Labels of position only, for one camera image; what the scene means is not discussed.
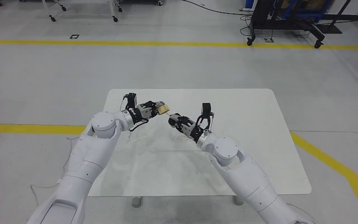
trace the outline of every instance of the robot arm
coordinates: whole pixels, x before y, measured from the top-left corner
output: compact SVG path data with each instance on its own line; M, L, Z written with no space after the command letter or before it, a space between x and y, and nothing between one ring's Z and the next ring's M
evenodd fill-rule
M204 110L201 117L208 119L209 124L210 117L203 115ZM194 140L202 151L211 154L211 164L232 191L248 203L267 224L311 223L290 209L275 192L266 173L234 140L218 137L207 129L208 126L203 129L198 122L180 114L170 115L168 122L171 127ZM227 167L236 156L240 161L239 165Z
M28 224L83 223L87 195L108 164L120 134L137 123L142 122L142 125L169 111L163 102L148 101L135 107L136 95L127 94L125 97L128 98L125 110L116 113L103 111L92 117L72 149L67 172L56 192L37 207Z

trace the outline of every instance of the table top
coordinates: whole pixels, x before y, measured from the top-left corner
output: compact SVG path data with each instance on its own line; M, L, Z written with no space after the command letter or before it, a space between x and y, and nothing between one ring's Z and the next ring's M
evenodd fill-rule
M309 194L311 186L281 113L268 89L114 89L104 111L116 112L124 94L138 104L164 101L169 114L192 120L211 103L212 131L235 139L264 169L278 194ZM208 154L157 116L131 134L124 132L90 197L234 195L209 162Z

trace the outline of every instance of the wire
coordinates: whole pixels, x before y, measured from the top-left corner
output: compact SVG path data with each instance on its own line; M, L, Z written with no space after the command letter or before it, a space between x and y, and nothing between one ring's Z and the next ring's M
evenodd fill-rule
M308 32L306 34L300 34L300 30L297 30L297 31L298 31L298 34L293 35L295 38L304 38L304 39L306 39L311 34L311 32Z
M294 204L289 204L289 203L287 203L287 205L293 206L293 207L295 207L295 208L301 210L302 212L304 212L305 214L307 214L310 218L312 218L313 220L316 221L316 222L314 222L313 220L311 220L314 224L317 224L318 221L317 221L310 213L306 212L305 210L303 210L302 208L300 208L300 207L298 207L298 206L295 206ZM308 223L306 223L306 222L300 222L300 221L297 221L297 223L308 224Z
M123 99L122 99L121 106L119 107L119 111L122 111L122 104L123 104L123 101L124 101L124 97L123 97Z
M344 24L345 22L354 22L356 20L350 20L350 21L342 21L342 22L335 22L335 24ZM328 25L331 24L332 22L328 22L326 24L315 24L315 25Z
M52 186L38 186L38 185L35 185L35 184L31 184L30 185L30 188L31 188L31 191L32 191L32 194L34 195L35 197L35 200L36 200L36 206L39 206L39 201L37 199L37 195L35 193L35 190L34 190L34 187L36 188L42 188L42 189L49 189L49 188L54 188L55 186L59 185L59 183L61 183L61 180L63 178L63 176L65 175L65 168L66 168L66 165L69 161L69 158L71 157L71 153L72 153L72 140L75 140L76 138L79 138L79 137L75 137L75 138L70 138L70 137L67 137L66 139L69 140L70 142L70 151L69 151L69 155L66 159L66 162L65 164L63 165L62 167L62 175L61 175L61 178L57 181L57 183L55 185L52 185Z
M214 116L213 116L213 120L211 121L211 126L210 126L210 131L211 131L211 129L212 129L212 127L213 127L213 123L214 123Z
M191 3L191 4L194 4L194 5L196 5L196 6L199 6L199 7L201 7L201 8L204 8L204 9L209 10L209 11L211 11L211 12L218 12L218 13L222 13L222 14L237 15L237 16L247 16L247 15L248 15L248 14L242 14L242 13L220 12L220 11L216 11L216 10L211 10L211 9L209 9L209 8L206 8L206 7L204 7L204 6L201 6L201 5L196 4L196 3L194 3L194 2L190 2L190 1L188 1L188 0L182 0L182 1L183 1L183 2L188 2L188 3Z
M132 130L129 130L129 131L132 132L132 131L136 130L137 127L142 126L143 124L147 124L147 123L149 122L149 120L146 119L146 118L143 118L143 120L145 120L145 122L143 122L143 123L141 123L141 124L138 124L138 125L135 126Z

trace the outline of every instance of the yellow floor line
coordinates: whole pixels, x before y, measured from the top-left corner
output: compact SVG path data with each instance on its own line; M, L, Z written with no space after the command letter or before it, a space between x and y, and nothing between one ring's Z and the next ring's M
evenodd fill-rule
M171 41L115 41L115 40L0 40L0 44L13 45L122 45L122 46L187 46L216 48L286 48L314 49L313 44L171 42ZM321 49L358 50L358 45L322 45Z
M81 134L86 126L0 124L0 134Z
M301 147L302 149L306 150L312 156L316 157L317 159L321 160L324 164L329 166L330 168L336 170L339 174L343 175L351 185L351 188L358 199L358 175L351 170L349 167L341 164L333 157L329 156L316 146L310 144L297 134L291 132L293 142Z
M39 124L0 124L0 134L73 134L78 135L83 132L86 126L74 125L39 125ZM336 170L339 174L343 175L349 182L354 194L358 199L358 175L341 164L333 157L329 156L316 146L310 144L297 134L291 132L294 143L306 150L308 153L322 161L330 168Z

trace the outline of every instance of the gray floor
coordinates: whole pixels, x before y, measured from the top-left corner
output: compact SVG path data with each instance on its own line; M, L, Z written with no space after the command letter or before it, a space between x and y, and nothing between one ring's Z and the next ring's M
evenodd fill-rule
M105 1L63 0L67 12L48 3L2 1L0 39L245 42L237 16L178 0L164 6L123 4L114 23ZM198 1L238 12L243 2ZM358 23L339 24L343 35L325 44L358 45ZM271 31L263 32L263 38ZM315 39L274 32L275 43L313 44ZM0 123L86 125L112 88L270 88L290 130L358 172L357 51L153 46L0 45ZM69 150L66 136L0 135L0 222L24 223L36 205L30 184L51 185ZM356 223L358 201L340 174L298 147L312 185L288 203L320 223ZM38 189L39 201L53 189ZM85 223L262 223L229 197L88 198Z

